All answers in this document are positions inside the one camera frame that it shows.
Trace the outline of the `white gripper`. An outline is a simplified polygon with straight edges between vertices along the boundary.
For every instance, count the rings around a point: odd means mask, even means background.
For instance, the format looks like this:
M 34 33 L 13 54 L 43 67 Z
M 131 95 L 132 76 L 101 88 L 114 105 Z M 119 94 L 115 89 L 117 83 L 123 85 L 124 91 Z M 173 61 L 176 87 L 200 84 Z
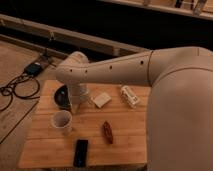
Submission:
M 90 91 L 86 84 L 71 84 L 68 86 L 68 98 L 71 112 L 76 113 L 79 106 L 90 97 Z

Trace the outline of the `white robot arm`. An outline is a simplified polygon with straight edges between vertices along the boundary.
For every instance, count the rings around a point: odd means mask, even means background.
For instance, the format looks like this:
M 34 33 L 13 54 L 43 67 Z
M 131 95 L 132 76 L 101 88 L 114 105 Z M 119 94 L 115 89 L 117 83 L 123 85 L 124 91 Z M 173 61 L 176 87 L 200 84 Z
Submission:
M 213 51 L 179 47 L 90 63 L 81 52 L 56 69 L 72 102 L 88 83 L 149 86 L 148 171 L 213 171 Z

